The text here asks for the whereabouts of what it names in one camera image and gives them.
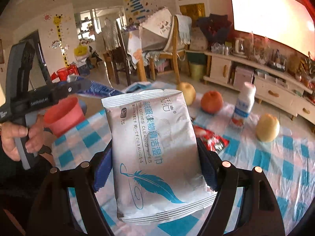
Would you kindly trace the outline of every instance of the electric kettle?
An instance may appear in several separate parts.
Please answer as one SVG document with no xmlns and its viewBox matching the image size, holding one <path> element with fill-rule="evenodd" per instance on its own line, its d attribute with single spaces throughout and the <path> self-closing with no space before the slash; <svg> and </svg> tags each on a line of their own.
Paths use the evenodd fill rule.
<svg viewBox="0 0 315 236">
<path fill-rule="evenodd" d="M 235 39 L 235 49 L 234 49 L 235 53 L 237 53 L 239 55 L 245 54 L 244 41 L 245 40 L 243 38 L 236 38 Z"/>
</svg>

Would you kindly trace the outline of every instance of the tv cabinet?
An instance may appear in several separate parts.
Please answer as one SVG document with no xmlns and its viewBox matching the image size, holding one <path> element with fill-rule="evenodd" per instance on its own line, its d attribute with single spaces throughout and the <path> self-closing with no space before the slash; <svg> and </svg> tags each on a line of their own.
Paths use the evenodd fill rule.
<svg viewBox="0 0 315 236">
<path fill-rule="evenodd" d="M 292 120 L 297 115 L 300 115 L 311 123 L 315 124 L 315 105 L 310 100 L 304 97 L 300 97 L 293 92 L 293 90 L 297 90 L 301 94 L 303 94 L 304 92 L 311 94 L 313 91 L 302 83 L 298 82 L 287 72 L 280 72 L 266 65 L 262 65 L 254 61 L 250 61 L 233 55 L 225 56 L 212 53 L 211 51 L 186 50 L 186 52 L 202 53 L 208 57 L 207 73 L 204 76 L 205 84 L 207 84 L 207 82 L 213 82 L 234 90 L 238 90 L 233 86 L 233 83 L 230 83 L 229 81 L 232 71 L 232 62 L 238 62 L 254 69 L 264 70 L 269 74 L 276 76 L 277 78 L 285 80 L 288 88 L 277 84 L 275 81 L 255 75 L 255 97 L 258 99 L 258 103 L 260 104 L 261 101 L 265 101 L 291 114 Z"/>
</svg>

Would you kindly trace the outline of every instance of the apple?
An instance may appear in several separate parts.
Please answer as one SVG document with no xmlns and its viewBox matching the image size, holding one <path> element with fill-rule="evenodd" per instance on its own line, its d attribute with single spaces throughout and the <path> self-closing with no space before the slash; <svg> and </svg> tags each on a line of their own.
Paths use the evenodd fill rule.
<svg viewBox="0 0 315 236">
<path fill-rule="evenodd" d="M 193 85 L 188 82 L 181 82 L 176 86 L 176 90 L 183 92 L 184 99 L 187 106 L 190 106 L 196 99 L 196 91 Z"/>
<path fill-rule="evenodd" d="M 209 91 L 202 96 L 200 105 L 204 112 L 217 113 L 223 106 L 222 95 L 217 91 Z"/>
<path fill-rule="evenodd" d="M 278 118 L 271 114 L 262 115 L 256 125 L 256 136 L 262 142 L 271 142 L 280 131 Z"/>
</svg>

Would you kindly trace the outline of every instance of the blue checkered tablecloth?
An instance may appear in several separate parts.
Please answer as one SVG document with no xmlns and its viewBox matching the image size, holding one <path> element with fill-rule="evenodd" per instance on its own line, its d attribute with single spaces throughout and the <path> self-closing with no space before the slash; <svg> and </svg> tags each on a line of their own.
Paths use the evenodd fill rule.
<svg viewBox="0 0 315 236">
<path fill-rule="evenodd" d="M 136 83 L 126 91 L 174 87 L 163 82 Z M 233 105 L 225 103 L 218 114 L 209 115 L 200 110 L 201 96 L 197 94 L 196 101 L 188 108 L 190 116 L 196 118 L 195 124 L 208 128 L 230 141 L 229 146 L 220 153 L 222 160 L 229 160 L 242 169 L 251 170 L 254 166 L 263 168 L 277 198 L 288 234 L 302 218 L 315 196 L 315 143 L 295 138 L 294 131 L 283 127 L 274 141 L 262 143 L 255 136 L 258 115 L 252 113 L 244 129 L 237 131 L 229 127 Z M 60 170 L 75 168 L 81 162 L 91 160 L 95 153 L 103 151 L 110 140 L 110 129 L 102 110 L 54 142 L 52 153 L 56 166 Z M 73 188 L 69 191 L 72 211 L 84 230 L 75 191 Z M 237 190 L 226 232 L 234 229 L 241 196 L 240 188 Z M 96 193 L 96 197 L 114 234 L 122 236 L 195 236 L 211 209 L 208 207 L 184 218 L 158 225 L 137 226 L 120 222 L 116 213 L 112 172 L 105 187 Z"/>
</svg>

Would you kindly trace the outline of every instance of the pink box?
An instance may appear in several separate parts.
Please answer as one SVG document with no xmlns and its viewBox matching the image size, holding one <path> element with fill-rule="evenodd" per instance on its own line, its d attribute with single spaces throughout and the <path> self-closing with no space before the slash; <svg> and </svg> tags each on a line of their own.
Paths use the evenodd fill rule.
<svg viewBox="0 0 315 236">
<path fill-rule="evenodd" d="M 233 86 L 241 90 L 243 88 L 244 82 L 253 83 L 254 71 L 241 66 L 237 66 L 235 69 L 235 77 Z"/>
</svg>

